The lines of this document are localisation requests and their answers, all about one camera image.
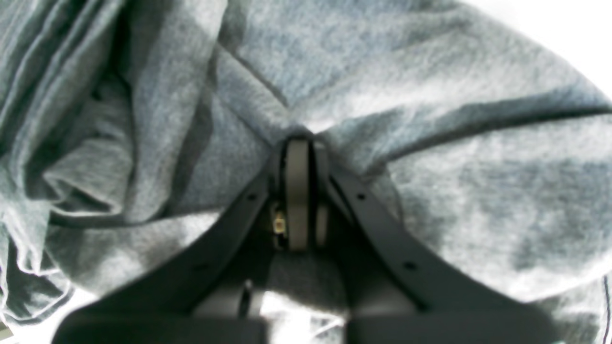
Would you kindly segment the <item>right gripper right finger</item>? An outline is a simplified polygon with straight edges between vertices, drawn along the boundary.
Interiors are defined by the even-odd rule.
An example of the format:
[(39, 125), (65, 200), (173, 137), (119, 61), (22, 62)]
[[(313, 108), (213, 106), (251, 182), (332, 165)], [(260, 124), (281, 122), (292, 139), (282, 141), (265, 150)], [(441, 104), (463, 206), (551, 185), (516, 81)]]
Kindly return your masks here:
[(354, 174), (313, 147), (313, 242), (337, 263), (348, 344), (555, 344), (533, 306), (485, 287), (407, 233)]

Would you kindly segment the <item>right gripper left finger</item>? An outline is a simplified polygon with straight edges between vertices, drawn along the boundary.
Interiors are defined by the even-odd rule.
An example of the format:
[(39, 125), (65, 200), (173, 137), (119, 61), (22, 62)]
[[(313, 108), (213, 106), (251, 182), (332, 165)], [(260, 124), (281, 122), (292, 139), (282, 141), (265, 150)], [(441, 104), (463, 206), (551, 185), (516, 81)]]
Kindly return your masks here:
[(54, 344), (266, 344), (270, 265), (288, 248), (287, 145), (217, 222), (159, 268), (72, 312)]

